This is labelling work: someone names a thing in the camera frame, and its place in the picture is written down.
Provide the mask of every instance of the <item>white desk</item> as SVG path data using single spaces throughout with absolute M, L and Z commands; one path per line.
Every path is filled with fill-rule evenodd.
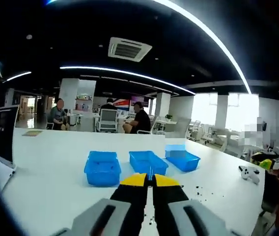
M 228 228 L 248 236 L 255 227 L 265 176 L 261 171 L 259 185 L 241 179 L 238 166 L 250 163 L 192 141 L 165 139 L 162 135 L 44 130 L 37 137 L 22 136 L 27 131 L 14 130 L 13 155 L 17 170 L 3 191 L 3 199 L 30 236 L 48 236 L 63 227 L 71 228 L 77 215 L 114 192 L 114 187 L 88 185 L 84 165 L 90 150 L 116 151 L 122 180 L 134 173 L 129 164 L 129 151 L 152 150 L 162 157 L 165 143 L 178 142 L 186 142 L 187 150 L 201 161 L 198 169 L 190 173 L 182 173 L 168 163 L 167 176 L 184 185 L 189 198 L 202 201 L 224 219 Z M 156 228 L 143 223 L 140 235 L 155 235 L 152 230 Z

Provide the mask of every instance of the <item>blue plastic bin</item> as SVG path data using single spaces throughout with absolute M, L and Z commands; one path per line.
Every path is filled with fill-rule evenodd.
M 149 179 L 154 174 L 165 175 L 168 164 L 153 151 L 130 151 L 130 164 L 136 173 L 147 173 Z
M 91 185 L 105 187 L 119 184 L 121 168 L 116 153 L 91 151 L 85 164 L 84 173 Z
M 173 150 L 166 151 L 166 159 L 175 165 L 179 170 L 188 172 L 197 168 L 200 158 L 187 151 Z

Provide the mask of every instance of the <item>game controller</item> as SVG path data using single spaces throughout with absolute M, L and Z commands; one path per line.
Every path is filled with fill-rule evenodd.
M 255 184 L 259 183 L 259 178 L 252 167 L 239 166 L 239 171 L 241 172 L 242 179 L 250 178 Z

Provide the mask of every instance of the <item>table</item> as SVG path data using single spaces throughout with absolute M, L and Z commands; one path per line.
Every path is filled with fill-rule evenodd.
M 255 227 L 265 172 L 260 171 L 260 184 L 255 185 L 243 180 L 237 170 L 239 165 L 251 163 L 186 139 L 165 139 L 162 135 L 44 130 L 37 137 L 22 136 L 27 131 L 14 130 L 13 159 L 17 170 L 2 195 L 30 236 L 48 236 L 63 227 L 71 228 L 77 215 L 114 192 L 114 187 L 88 185 L 83 169 L 90 150 L 116 151 L 123 180 L 134 173 L 129 151 L 152 150 L 162 157 L 166 143 L 185 143 L 189 152 L 201 158 L 198 169 L 190 173 L 182 173 L 168 163 L 167 176 L 184 185 L 189 198 L 200 200 L 226 221 L 227 228 L 243 236 L 250 235 Z M 140 235 L 157 235 L 156 232 L 156 227 L 145 222 Z

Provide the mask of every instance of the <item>black ceiling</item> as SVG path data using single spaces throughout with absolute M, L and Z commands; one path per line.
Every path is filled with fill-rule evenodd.
M 247 80 L 262 81 L 252 92 L 279 99 L 279 32 L 250 1 L 195 0 L 181 6 L 198 17 L 231 52 Z M 187 92 L 151 80 L 114 72 L 60 70 L 60 66 L 99 66 L 130 71 L 181 87 L 242 81 L 221 48 L 196 24 L 152 0 L 9 1 L 0 6 L 0 62 L 3 83 L 35 93 L 57 93 L 62 78 L 101 76 L 96 95 L 148 94 L 160 89 Z M 141 62 L 109 58 L 111 37 L 146 43 L 152 50 Z M 105 79 L 119 78 L 127 81 Z M 139 82 L 150 86 L 130 83 Z M 246 92 L 243 83 L 195 86 L 193 92 Z

